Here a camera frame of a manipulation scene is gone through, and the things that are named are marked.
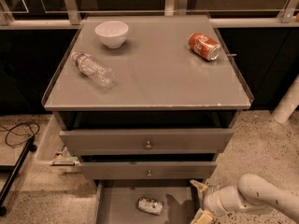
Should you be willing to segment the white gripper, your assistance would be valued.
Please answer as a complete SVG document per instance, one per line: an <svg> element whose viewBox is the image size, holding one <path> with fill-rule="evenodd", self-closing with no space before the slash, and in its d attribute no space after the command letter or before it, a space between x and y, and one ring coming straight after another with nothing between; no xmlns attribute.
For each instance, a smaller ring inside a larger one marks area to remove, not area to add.
<svg viewBox="0 0 299 224"><path fill-rule="evenodd" d="M221 202L221 188L220 187L208 187L204 183L197 180L191 180L190 183L197 188L197 191L204 194L204 207L205 211L199 209L195 214L191 224L211 224L213 216L224 216L227 211L225 210Z"/></svg>

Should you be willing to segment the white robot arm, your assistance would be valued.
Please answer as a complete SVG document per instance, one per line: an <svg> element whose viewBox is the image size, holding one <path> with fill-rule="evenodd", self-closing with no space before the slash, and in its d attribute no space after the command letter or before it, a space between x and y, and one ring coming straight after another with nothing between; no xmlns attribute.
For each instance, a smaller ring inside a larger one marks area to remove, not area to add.
<svg viewBox="0 0 299 224"><path fill-rule="evenodd" d="M211 224L215 217L230 212L254 213L267 208L278 210L295 222L299 221L299 196L279 189L254 174L239 177L236 185L208 186L196 180L200 207L190 224Z"/></svg>

